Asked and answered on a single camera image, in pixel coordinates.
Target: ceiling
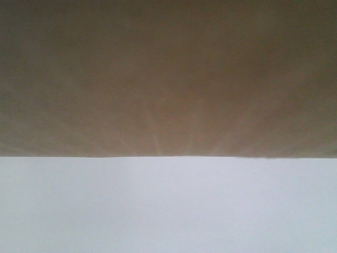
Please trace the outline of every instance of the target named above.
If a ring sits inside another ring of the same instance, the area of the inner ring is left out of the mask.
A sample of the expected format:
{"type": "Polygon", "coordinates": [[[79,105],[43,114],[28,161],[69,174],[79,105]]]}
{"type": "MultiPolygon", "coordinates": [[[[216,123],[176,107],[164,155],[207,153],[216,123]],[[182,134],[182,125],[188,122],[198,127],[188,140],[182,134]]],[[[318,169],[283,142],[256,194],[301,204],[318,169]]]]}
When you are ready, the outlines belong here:
{"type": "Polygon", "coordinates": [[[336,1],[2,1],[0,155],[337,157],[336,1]]]}

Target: brown panel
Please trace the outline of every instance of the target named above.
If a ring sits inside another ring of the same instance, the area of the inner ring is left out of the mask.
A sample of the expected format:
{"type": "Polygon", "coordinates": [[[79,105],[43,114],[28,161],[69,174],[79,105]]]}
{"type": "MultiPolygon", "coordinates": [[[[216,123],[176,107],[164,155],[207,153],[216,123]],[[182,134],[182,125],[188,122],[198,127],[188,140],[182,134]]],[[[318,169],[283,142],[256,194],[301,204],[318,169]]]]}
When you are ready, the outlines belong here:
{"type": "Polygon", "coordinates": [[[337,157],[336,1],[80,2],[2,1],[0,155],[337,157]]]}

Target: brown surface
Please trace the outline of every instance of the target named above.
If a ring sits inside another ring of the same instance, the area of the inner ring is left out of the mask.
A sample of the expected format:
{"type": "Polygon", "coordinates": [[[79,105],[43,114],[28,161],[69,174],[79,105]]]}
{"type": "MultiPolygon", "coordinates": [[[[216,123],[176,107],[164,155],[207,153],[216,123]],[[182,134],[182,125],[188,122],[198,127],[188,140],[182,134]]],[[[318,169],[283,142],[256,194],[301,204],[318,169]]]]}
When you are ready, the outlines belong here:
{"type": "Polygon", "coordinates": [[[336,1],[80,2],[1,2],[0,155],[337,157],[336,1]]]}

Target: beige wall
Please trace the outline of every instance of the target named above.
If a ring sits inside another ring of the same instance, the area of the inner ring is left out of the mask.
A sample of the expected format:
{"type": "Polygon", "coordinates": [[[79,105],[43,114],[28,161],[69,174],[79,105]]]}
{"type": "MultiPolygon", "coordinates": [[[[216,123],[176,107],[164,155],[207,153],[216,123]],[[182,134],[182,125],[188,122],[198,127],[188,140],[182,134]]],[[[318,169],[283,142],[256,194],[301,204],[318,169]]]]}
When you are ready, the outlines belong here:
{"type": "Polygon", "coordinates": [[[69,2],[1,3],[0,155],[337,157],[336,1],[69,2]]]}

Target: white surface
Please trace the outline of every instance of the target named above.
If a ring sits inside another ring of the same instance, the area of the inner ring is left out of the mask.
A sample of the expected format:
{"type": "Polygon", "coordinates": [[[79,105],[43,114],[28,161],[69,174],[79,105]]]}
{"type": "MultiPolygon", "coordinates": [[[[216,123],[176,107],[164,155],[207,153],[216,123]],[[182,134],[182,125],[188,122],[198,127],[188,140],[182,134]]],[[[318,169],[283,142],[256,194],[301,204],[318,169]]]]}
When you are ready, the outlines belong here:
{"type": "Polygon", "coordinates": [[[337,252],[337,159],[0,158],[0,252],[337,252]]]}

